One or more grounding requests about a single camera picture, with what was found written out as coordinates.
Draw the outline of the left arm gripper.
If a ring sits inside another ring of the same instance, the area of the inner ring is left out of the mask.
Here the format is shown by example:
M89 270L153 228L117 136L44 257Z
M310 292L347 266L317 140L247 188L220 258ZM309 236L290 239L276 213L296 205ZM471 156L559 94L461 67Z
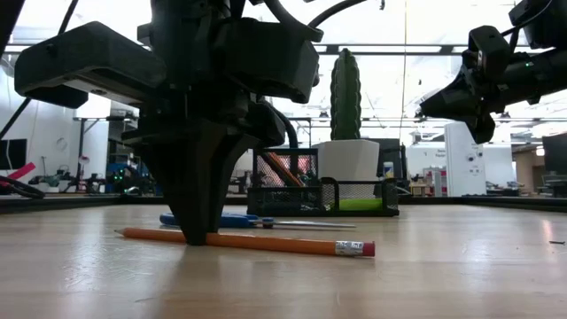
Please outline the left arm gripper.
M240 157L284 142L268 98L304 104L315 84L318 29L278 1L268 8L272 22L246 17L240 1L154 1L136 40L91 21L26 48L14 88L66 108L92 95L137 108L138 127L156 129L141 139L143 160L186 242L203 245Z

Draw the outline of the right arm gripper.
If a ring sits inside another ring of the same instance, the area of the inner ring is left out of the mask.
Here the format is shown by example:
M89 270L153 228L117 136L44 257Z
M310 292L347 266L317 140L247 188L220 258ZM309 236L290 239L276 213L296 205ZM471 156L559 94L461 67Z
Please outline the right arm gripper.
M421 113L455 121L472 119L468 128L473 140L487 143L495 130L492 113L536 98L535 63L528 53L511 50L495 27L482 26L469 32L463 66L465 79L456 77L425 94L419 102Z

